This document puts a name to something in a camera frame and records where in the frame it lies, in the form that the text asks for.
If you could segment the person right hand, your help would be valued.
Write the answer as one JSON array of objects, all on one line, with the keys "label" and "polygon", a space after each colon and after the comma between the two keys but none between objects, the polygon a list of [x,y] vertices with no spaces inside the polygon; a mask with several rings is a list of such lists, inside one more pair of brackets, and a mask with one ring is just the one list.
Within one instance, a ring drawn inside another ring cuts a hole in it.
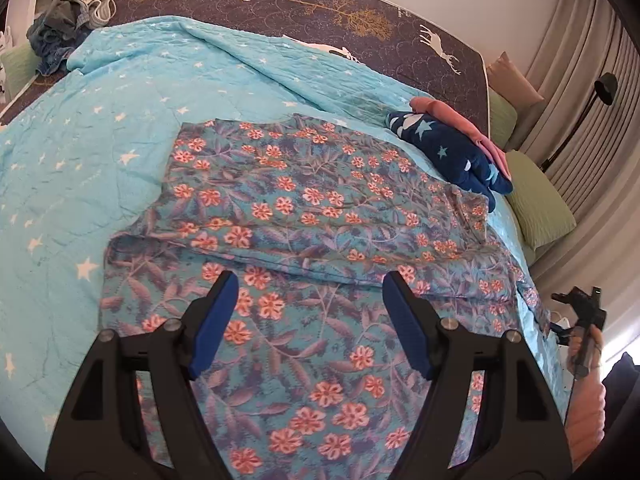
[{"label": "person right hand", "polygon": [[600,379],[603,334],[590,326],[593,352],[589,375],[577,379],[568,406],[565,432],[573,469],[576,470],[600,444],[604,437],[605,386]]}]

